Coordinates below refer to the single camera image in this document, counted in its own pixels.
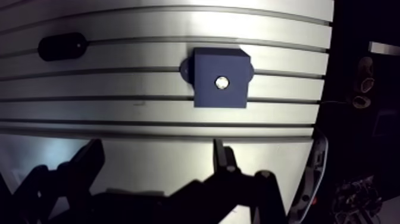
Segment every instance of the screw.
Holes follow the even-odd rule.
[[[226,89],[229,86],[229,79],[224,76],[220,76],[215,80],[215,85],[219,89]]]

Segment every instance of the black plastic part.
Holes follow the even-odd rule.
[[[8,202],[14,217],[7,223],[219,223],[237,205],[250,207],[257,223],[287,223],[272,173],[243,175],[233,150],[218,139],[214,140],[214,160],[213,175],[204,182],[192,181],[169,197],[160,192],[121,190],[92,196],[89,188],[105,156],[101,141],[91,140],[57,170],[49,171],[46,166],[33,169]],[[10,200],[5,183],[0,181],[0,187]],[[48,220],[57,198],[64,196],[70,209]]]
[[[87,47],[88,42],[82,34],[68,33],[43,38],[37,51],[45,61],[58,61],[79,58]]]

